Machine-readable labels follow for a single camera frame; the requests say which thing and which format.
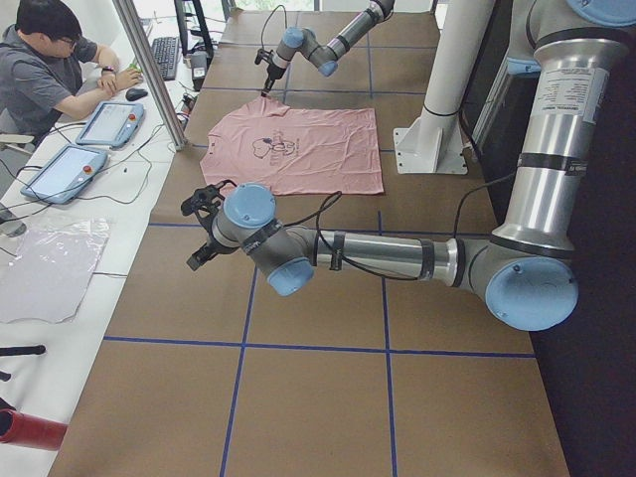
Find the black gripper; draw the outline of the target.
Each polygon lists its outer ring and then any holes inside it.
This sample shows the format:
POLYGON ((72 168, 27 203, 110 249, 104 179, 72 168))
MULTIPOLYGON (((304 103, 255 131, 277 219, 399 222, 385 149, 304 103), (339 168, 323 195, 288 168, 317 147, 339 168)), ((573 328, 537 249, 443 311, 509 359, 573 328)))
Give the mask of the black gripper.
POLYGON ((218 239, 218 232, 214 218, 200 219, 200 225, 206 231, 206 242, 187 259, 187 264, 192 270, 197 270, 214 256, 224 250, 223 244, 218 239))
POLYGON ((260 91, 261 96, 269 96, 274 83, 284 76, 284 60, 272 58, 268 61, 267 80, 260 91))

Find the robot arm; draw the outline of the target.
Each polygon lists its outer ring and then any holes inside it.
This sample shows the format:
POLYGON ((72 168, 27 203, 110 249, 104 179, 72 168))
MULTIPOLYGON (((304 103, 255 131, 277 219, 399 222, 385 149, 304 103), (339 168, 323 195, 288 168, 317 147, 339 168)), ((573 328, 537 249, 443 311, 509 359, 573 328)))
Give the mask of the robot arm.
POLYGON ((301 55, 323 76, 331 76, 338 62, 375 26, 385 22, 394 11, 394 0, 373 0, 338 35, 321 45, 308 28, 287 28, 275 50, 261 47, 254 63, 267 63, 267 78, 260 95, 267 97, 274 84, 285 75, 296 54, 301 55))
POLYGON ((435 242, 286 225, 266 187, 225 180, 182 203, 182 214, 195 216, 208 235, 189 266, 242 250, 282 296, 304 286, 319 265, 401 281, 434 279, 473 292, 513 328, 542 331, 561 323, 578 300, 567 237, 576 192, 610 70, 634 37, 631 1, 514 4, 512 62, 539 82, 507 215, 488 239, 435 242))

